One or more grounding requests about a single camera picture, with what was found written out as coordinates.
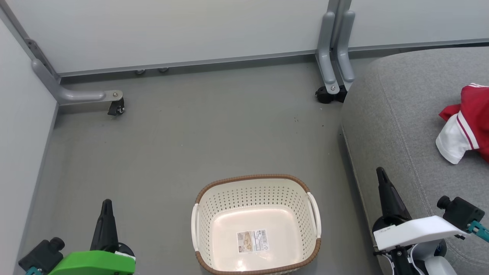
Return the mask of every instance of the white partition panel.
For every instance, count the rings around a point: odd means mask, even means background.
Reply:
[[[6,0],[61,75],[317,48],[328,0]]]
[[[0,267],[9,275],[17,265],[56,101],[2,20],[0,102]]]
[[[351,0],[350,48],[489,41],[488,0]]]

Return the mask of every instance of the basket bottom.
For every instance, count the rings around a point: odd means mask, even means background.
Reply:
[[[265,230],[266,240],[261,237],[257,251],[240,252],[243,240],[239,242],[238,233],[254,230],[261,230],[256,238]],[[222,211],[213,218],[209,233],[213,268],[219,271],[262,270],[303,260],[299,225],[292,209],[285,206],[249,206]]]

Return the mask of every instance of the gray fabric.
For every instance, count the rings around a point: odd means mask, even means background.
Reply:
[[[447,195],[489,211],[489,163],[467,152],[457,165],[438,152],[445,122],[463,86],[489,86],[489,47],[447,48],[381,58],[355,80],[342,110],[344,136],[370,228],[381,216],[375,169],[383,166],[413,218],[443,214]],[[488,217],[482,223],[489,225]],[[489,274],[489,244],[472,235],[447,239],[458,275]]]

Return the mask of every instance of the white basket handle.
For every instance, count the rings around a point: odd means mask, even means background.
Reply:
[[[190,226],[192,227],[190,231],[192,232],[192,244],[194,245],[195,251],[199,251],[199,244],[197,241],[197,207],[199,204],[195,204],[192,209],[192,220],[190,221]]]
[[[317,207],[316,199],[314,198],[314,196],[310,192],[307,192],[307,195],[308,195],[309,200],[312,204],[312,211],[314,211],[314,213],[311,212],[311,216],[313,219],[315,218],[317,237],[320,238],[321,237],[321,216],[319,216],[319,208]]]

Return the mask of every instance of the plastic basket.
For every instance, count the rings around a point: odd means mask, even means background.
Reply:
[[[285,274],[314,260],[321,218],[308,187],[289,175],[213,182],[192,210],[199,263],[216,275]]]

